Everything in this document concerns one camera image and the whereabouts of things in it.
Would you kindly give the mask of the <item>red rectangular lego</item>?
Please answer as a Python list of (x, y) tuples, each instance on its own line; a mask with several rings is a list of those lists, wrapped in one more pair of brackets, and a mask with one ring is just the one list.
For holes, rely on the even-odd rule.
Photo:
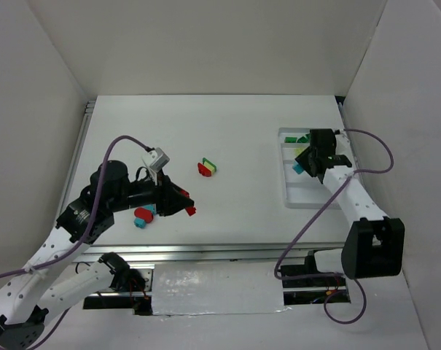
[(196, 213), (196, 208), (194, 206), (187, 207), (185, 211), (188, 213), (188, 215), (191, 217)]

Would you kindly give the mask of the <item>lime curved lego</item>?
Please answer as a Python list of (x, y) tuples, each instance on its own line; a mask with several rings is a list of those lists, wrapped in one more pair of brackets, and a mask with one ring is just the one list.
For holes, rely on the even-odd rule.
[(296, 156), (298, 156), (300, 153), (302, 153), (305, 150), (305, 148), (296, 148), (294, 149), (294, 153), (296, 154)]

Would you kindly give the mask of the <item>blue oval lego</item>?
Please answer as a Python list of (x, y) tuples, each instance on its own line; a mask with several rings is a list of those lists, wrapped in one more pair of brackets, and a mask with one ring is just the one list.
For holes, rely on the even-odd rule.
[(292, 169), (297, 173), (297, 174), (302, 174), (305, 170), (301, 167), (300, 164), (295, 163), (292, 166)]

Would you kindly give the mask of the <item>dark green square lego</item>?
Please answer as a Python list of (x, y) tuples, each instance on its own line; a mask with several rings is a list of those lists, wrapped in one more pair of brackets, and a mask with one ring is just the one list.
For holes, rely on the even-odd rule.
[(285, 143), (296, 143), (296, 142), (297, 142), (297, 137), (290, 137), (290, 136), (287, 136), (287, 137), (284, 139), (284, 142), (285, 142)]

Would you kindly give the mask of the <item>red half-round lego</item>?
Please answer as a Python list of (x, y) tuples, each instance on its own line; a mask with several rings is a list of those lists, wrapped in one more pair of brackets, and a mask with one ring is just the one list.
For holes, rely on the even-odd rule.
[(207, 168), (205, 168), (202, 163), (198, 163), (198, 172), (201, 176), (204, 177), (212, 176), (211, 172)]

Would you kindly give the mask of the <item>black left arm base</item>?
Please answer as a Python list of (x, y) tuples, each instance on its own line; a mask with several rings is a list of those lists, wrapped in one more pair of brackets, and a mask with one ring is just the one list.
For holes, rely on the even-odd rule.
[(151, 316), (153, 270), (138, 270), (117, 253), (101, 255), (98, 263), (110, 268), (112, 279), (108, 287), (93, 292), (83, 301), (84, 310), (131, 310), (136, 316)]

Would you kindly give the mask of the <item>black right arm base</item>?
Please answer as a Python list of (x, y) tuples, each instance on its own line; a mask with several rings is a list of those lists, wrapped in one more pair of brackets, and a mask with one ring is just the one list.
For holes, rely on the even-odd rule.
[(325, 277), (319, 273), (314, 258), (315, 251), (310, 251), (298, 264), (285, 264), (278, 269), (278, 274), (298, 279), (282, 281), (285, 306), (323, 304), (327, 297), (330, 303), (350, 303), (346, 291), (346, 280), (343, 277)]

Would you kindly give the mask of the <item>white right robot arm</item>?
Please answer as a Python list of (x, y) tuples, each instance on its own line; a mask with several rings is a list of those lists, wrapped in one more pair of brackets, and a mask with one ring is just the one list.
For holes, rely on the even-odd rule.
[(316, 270), (353, 280), (396, 276), (402, 270), (405, 226), (380, 209), (357, 178), (365, 172), (384, 174), (387, 170), (355, 168), (346, 155), (337, 153), (339, 133), (310, 130), (309, 146), (295, 159), (298, 168), (330, 191), (330, 201), (338, 204), (349, 224), (342, 249), (313, 253)]

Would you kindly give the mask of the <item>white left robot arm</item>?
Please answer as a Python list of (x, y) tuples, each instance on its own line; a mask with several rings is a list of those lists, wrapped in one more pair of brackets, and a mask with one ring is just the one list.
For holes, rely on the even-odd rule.
[(131, 181), (123, 162), (101, 164), (38, 251), (20, 270), (3, 275), (9, 281), (0, 289), (0, 349), (42, 345), (45, 327), (95, 292), (144, 292), (147, 280), (115, 252), (103, 254), (70, 279), (59, 284), (56, 279), (114, 224), (114, 213), (148, 205), (161, 217), (195, 213), (189, 193), (162, 171)]

